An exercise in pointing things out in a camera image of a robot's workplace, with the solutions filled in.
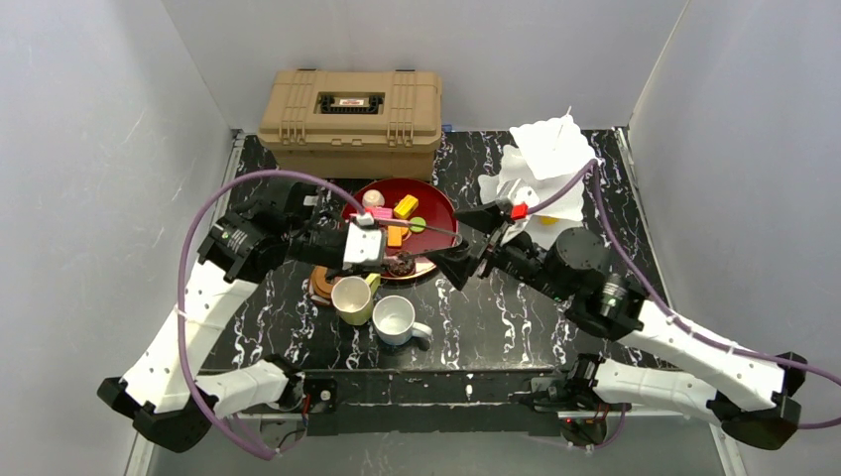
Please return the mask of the white tiered cake stand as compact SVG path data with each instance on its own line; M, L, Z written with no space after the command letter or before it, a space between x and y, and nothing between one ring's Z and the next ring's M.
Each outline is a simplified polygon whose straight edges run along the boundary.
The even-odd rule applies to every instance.
M512 127L509 132L514 143L503 147L500 171L478 178L480 202L493 201L498 187L510 179L523 179L537 192L540 203L570 183L572 188L563 197L531 215L523 228L536 244L547 249L559 233L583 224L584 183L573 179L596 158L596 152L569 113ZM541 215L560 221L543 226Z

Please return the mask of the tan plastic toolbox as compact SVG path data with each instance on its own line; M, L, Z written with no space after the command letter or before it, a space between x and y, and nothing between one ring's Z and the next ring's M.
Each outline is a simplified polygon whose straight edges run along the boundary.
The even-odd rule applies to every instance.
M282 169L323 179L429 181L443 135L431 71L277 73L257 130Z

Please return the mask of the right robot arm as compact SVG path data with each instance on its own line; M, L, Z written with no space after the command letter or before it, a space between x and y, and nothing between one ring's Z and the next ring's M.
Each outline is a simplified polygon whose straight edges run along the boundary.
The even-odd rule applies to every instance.
M546 246L519 229L516 209L482 205L456 213L478 230L477 242L428 253L457 288L474 276L501 271L555 301L567 318L597 338L633 347L670 363L667 370L629 366L582 354L557 378L537 378L523 401L539 412L653 407L719 426L747 445L781 448L798 430L794 394L805 376L800 356L765 361L739 344L715 348L704 328L669 316L636 284L610 269L614 255L583 227L561 231Z

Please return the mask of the red round tray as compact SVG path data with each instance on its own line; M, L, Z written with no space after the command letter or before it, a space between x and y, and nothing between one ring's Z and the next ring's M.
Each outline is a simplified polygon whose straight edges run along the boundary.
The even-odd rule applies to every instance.
M432 184L412 178L386 178L375 180L353 192L353 196L362 201L363 195L369 189L380 191L385 198L385 206L393 208L407 194L419 200L419 206L412 217L423 218L427 225L445 229L450 232L458 231L458 223L453 217L454 207L449 198ZM422 233L411 232L402 243L402 247L386 248L388 256L400 251L414 254L427 250L448 248L457 242L455 237L448 237L436 231Z

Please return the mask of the yellow triangle cake slice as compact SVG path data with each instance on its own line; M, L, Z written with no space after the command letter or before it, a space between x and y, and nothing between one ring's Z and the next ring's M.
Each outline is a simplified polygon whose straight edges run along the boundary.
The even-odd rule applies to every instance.
M543 225L543 226L551 226L551 225L555 225L555 224L557 224L559 221L560 221L560 219L559 219L559 218L555 218L555 217L551 217L551 216L545 216L545 215L541 215L541 216L540 216L540 223L541 223L541 225Z

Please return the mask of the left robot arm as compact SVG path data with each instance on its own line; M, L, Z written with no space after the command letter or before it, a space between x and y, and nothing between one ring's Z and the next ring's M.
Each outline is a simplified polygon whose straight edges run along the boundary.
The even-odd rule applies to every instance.
M280 355L224 374L198 372L236 311L287 257L340 263L343 235L314 225L317 189L325 184L299 175L278 178L220 217L192 270L180 270L180 296L152 343L122 376L102 381L98 398L147 440L175 453L255 406L305 411L304 374Z

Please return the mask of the pink handled metal tongs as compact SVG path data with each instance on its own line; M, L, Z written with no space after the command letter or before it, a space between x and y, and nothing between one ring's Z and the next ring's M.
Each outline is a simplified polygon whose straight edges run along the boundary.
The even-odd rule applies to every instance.
M434 227L427 223L419 223L419 222L412 222L411 220L404 220L404 219L397 219L393 217L393 214L389 209L386 208L367 208L367 213L370 213L374 220L377 223L385 224L389 226L398 226L408 228L412 232L421 232L423 231L432 231L438 234L450 236L450 237L458 237L459 233L457 231L452 231L440 227Z

